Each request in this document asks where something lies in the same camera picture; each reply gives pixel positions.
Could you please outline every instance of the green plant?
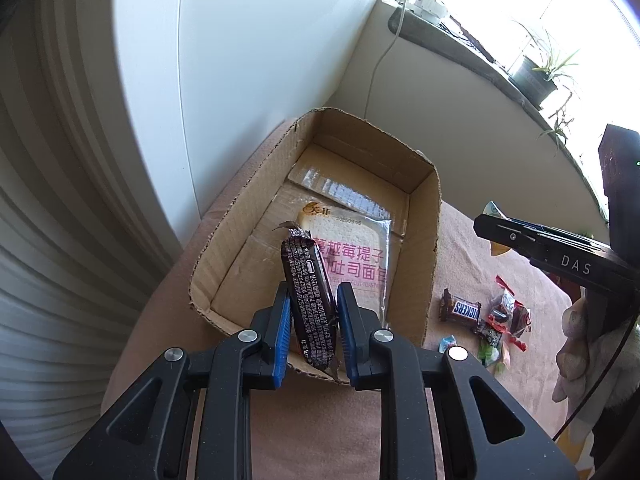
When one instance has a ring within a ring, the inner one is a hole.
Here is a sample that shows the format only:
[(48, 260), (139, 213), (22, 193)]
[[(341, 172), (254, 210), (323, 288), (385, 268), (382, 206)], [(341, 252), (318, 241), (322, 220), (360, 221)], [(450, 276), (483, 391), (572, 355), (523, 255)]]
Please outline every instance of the green plant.
[(566, 145), (567, 136), (565, 130), (569, 130), (569, 124), (571, 124), (574, 120), (574, 118), (568, 118), (566, 113), (566, 104), (569, 102), (569, 99), (573, 97), (574, 93), (569, 90), (567, 86), (564, 87), (569, 91), (568, 97), (565, 99), (562, 106), (558, 108), (558, 110), (549, 115), (549, 119), (555, 118), (554, 126), (552, 128), (549, 128), (548, 130), (545, 130), (538, 136), (538, 138), (545, 135), (552, 136), (556, 140), (556, 153), (560, 149), (560, 139), (562, 139), (562, 145)]
[(527, 34), (531, 37), (531, 40), (536, 45), (538, 50), (540, 51), (540, 55), (543, 59), (543, 65), (534, 68), (534, 72), (543, 72), (545, 73), (545, 80), (551, 81), (556, 77), (564, 76), (570, 79), (573, 79), (570, 75), (565, 73), (563, 69), (568, 66), (577, 65), (577, 63), (569, 63), (573, 56), (575, 56), (578, 51), (576, 50), (574, 53), (569, 54), (568, 56), (562, 57), (562, 52), (559, 48), (556, 48), (551, 41), (551, 35), (549, 34), (546, 28), (543, 28), (546, 39), (537, 35), (535, 32), (529, 30), (525, 25), (516, 21), (518, 25), (520, 25), (524, 30), (527, 31)]

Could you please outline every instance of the open cardboard box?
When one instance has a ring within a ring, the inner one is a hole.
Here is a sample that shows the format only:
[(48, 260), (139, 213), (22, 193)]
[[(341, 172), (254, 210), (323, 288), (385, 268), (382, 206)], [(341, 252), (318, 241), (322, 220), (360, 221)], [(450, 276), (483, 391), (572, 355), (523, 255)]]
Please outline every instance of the open cardboard box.
[[(423, 154), (334, 108), (295, 121), (241, 189), (196, 263), (193, 307), (227, 335), (247, 328), (255, 311), (273, 304), (284, 280), (280, 243), (287, 233), (273, 227), (295, 219), (309, 198), (320, 195), (391, 220), (386, 320), (421, 346), (436, 264), (438, 173)], [(288, 362), (299, 372), (329, 378), (295, 352)]]

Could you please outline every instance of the potted plant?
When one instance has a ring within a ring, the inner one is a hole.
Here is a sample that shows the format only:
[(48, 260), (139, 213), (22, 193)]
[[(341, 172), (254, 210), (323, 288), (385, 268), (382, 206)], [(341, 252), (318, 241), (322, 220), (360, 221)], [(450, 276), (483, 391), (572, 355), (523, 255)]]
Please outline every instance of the potted plant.
[(517, 72), (509, 76), (509, 81), (526, 97), (531, 104), (540, 110), (540, 103), (544, 101), (551, 92), (558, 90), (554, 79), (559, 77), (571, 77), (564, 72), (565, 67), (575, 65), (571, 59), (578, 52), (577, 50), (562, 57), (559, 48), (556, 48), (549, 33), (544, 30), (546, 38), (531, 32), (522, 23), (517, 22), (531, 37), (533, 43), (538, 48), (542, 57), (542, 66), (539, 66), (528, 56), (523, 56), (522, 64)]

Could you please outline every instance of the white curtain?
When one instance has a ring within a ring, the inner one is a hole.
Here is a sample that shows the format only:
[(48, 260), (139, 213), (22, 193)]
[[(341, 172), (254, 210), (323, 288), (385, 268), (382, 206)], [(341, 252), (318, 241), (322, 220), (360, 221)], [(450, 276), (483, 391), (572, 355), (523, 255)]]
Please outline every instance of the white curtain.
[(44, 478), (172, 260), (108, 149), (78, 5), (24, 0), (0, 36), (0, 419)]

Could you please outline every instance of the black device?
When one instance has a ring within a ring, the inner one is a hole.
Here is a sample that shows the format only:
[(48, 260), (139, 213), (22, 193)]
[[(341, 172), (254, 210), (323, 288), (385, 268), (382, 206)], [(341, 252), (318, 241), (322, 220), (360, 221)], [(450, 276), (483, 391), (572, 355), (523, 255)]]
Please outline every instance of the black device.
[[(416, 348), (337, 295), (346, 370), (356, 390), (380, 390), (380, 478), (435, 480), (425, 388), (430, 388), (447, 480), (570, 480), (577, 472), (526, 410), (462, 347)], [(286, 283), (272, 307), (208, 351), (169, 349), (122, 394), (54, 473), (54, 480), (183, 479), (197, 403), (207, 388), (196, 480), (249, 480), (251, 389), (276, 389), (285, 372)]]
[(616, 329), (636, 309), (638, 272), (608, 245), (560, 229), (481, 214), (476, 235), (514, 249), (534, 267), (571, 280), (588, 292), (588, 340)]
[(618, 328), (636, 312), (633, 300), (640, 288), (640, 135), (608, 124), (598, 153), (609, 199), (611, 246), (507, 218), (499, 211), (474, 221), (479, 237), (510, 247), (531, 265), (587, 290), (589, 341)]

